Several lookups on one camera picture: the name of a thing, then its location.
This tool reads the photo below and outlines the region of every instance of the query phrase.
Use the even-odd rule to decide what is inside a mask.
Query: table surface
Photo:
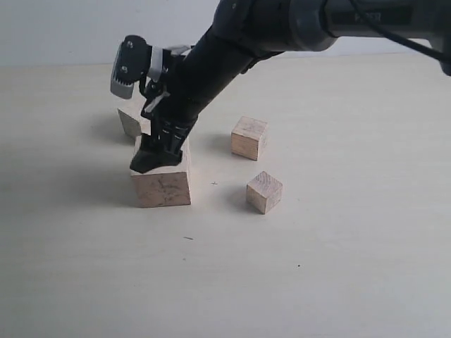
[[[192,132],[193,204],[158,209],[137,208],[110,71],[0,68],[0,337],[450,336],[435,61],[260,63]],[[243,115],[269,123],[258,162],[230,153]],[[284,184],[267,215],[245,203],[262,170]]]

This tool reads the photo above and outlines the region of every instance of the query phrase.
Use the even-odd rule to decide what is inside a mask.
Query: robotic arm
[[[449,0],[221,0],[195,46],[161,49],[129,35],[119,46],[111,92],[130,99],[139,82],[147,99],[141,116],[151,121],[130,168],[145,173],[179,164],[204,108],[236,76],[286,51],[324,51],[346,36],[426,39],[435,50],[423,46],[424,54],[451,76],[449,19]]]

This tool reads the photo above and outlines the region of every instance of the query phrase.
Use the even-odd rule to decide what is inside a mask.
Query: wooden block
[[[141,109],[144,103],[144,97],[136,96],[118,108],[124,133],[133,139],[136,139],[150,127],[150,121],[141,116]]]
[[[135,152],[141,144],[141,136],[135,141]],[[190,146],[183,144],[183,159],[177,166],[161,167],[140,174],[131,170],[132,181],[138,200],[143,208],[164,206],[187,206],[191,204],[190,192]]]
[[[283,185],[263,171],[247,184],[246,200],[263,214],[268,213],[282,199]]]
[[[258,161],[267,138],[268,123],[243,116],[232,131],[232,153]]]

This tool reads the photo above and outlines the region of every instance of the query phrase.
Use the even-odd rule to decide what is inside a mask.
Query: black cable
[[[397,44],[401,44],[402,46],[405,46],[407,48],[418,51],[419,53],[429,56],[431,58],[434,58],[435,60],[438,60],[440,62],[451,63],[451,57],[445,55],[444,53],[436,51],[435,49],[428,48],[427,46],[423,46],[422,44],[418,44],[409,39],[406,39],[405,37],[401,37],[398,34],[395,34],[395,33],[392,33],[392,32],[389,32],[389,31],[383,29],[381,26],[377,25],[375,22],[372,21],[372,19],[369,18],[369,16],[357,4],[356,0],[349,0],[349,1],[352,4],[352,7],[354,7],[354,10],[360,15],[362,20],[373,31],[377,32],[382,37],[385,37],[386,39],[389,39]]]

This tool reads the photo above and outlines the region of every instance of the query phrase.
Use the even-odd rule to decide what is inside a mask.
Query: wooden cube
[[[282,199],[282,189],[282,183],[263,171],[247,184],[246,200],[266,214]]]
[[[267,136],[268,123],[243,116],[232,131],[232,153],[258,161]]]
[[[150,121],[141,116],[144,103],[144,97],[136,96],[118,108],[124,133],[133,139],[136,139],[147,128],[150,128]]]
[[[141,136],[136,138],[135,152],[141,144]],[[191,204],[190,192],[190,146],[189,140],[183,144],[183,159],[177,166],[166,166],[141,174],[131,170],[132,181],[138,200],[143,208],[165,206],[187,206]]]

